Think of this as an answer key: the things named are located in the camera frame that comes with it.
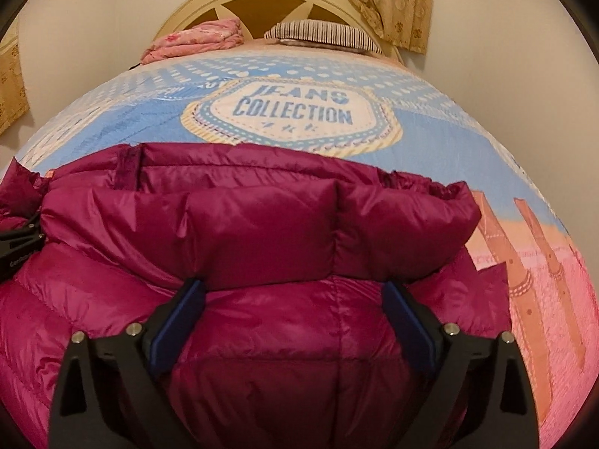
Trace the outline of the magenta quilted down jacket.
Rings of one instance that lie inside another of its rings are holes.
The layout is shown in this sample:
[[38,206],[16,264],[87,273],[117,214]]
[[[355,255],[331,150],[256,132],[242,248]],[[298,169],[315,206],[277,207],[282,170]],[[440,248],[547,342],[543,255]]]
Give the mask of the magenta quilted down jacket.
[[46,237],[1,285],[1,400],[34,447],[69,339],[114,336],[185,281],[206,310],[164,388],[207,448],[382,448],[419,375],[382,311],[395,280],[439,320],[511,326],[507,270],[466,242],[465,183],[266,146],[119,145],[46,177],[12,163],[1,227]]

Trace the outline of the beige patterned left curtain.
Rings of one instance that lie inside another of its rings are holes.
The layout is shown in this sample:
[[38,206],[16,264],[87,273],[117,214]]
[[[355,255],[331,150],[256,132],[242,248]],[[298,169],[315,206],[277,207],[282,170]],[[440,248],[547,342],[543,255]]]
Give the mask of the beige patterned left curtain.
[[0,134],[30,110],[22,78],[18,44],[18,20],[14,20],[1,41],[0,52]]

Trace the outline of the pink folded blanket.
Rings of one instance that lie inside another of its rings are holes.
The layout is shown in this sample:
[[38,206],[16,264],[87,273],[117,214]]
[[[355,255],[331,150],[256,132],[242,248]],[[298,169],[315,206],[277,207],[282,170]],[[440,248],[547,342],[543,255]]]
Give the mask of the pink folded blanket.
[[142,54],[141,65],[206,52],[228,50],[244,44],[241,20],[210,20],[156,39]]

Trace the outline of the blue pink printed bedspread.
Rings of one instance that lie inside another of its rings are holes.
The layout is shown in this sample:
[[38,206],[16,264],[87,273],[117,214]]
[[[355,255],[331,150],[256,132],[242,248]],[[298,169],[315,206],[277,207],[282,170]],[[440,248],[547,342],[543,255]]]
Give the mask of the blue pink printed bedspread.
[[569,429],[598,375],[585,261],[526,172],[457,103],[377,57],[250,44],[126,71],[65,107],[17,160],[47,172],[114,145],[257,143],[463,180],[482,209],[480,268],[509,268],[511,311],[539,406],[540,444]]

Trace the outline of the cream wooden headboard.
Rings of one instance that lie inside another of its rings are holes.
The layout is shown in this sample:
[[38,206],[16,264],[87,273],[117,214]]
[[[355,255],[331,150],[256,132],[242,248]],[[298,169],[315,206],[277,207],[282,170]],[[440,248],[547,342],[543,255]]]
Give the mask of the cream wooden headboard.
[[384,42],[349,0],[188,0],[160,27],[157,37],[213,18],[238,18],[246,41],[263,37],[276,23],[302,19],[332,21],[359,27],[380,46],[383,54],[402,62],[399,50]]

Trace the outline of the striped pillow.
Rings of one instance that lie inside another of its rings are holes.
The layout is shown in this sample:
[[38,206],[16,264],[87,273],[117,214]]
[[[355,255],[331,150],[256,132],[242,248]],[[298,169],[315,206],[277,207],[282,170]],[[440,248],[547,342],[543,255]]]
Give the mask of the striped pillow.
[[302,19],[281,21],[264,34],[265,40],[303,43],[312,47],[382,55],[382,49],[364,30],[347,24]]

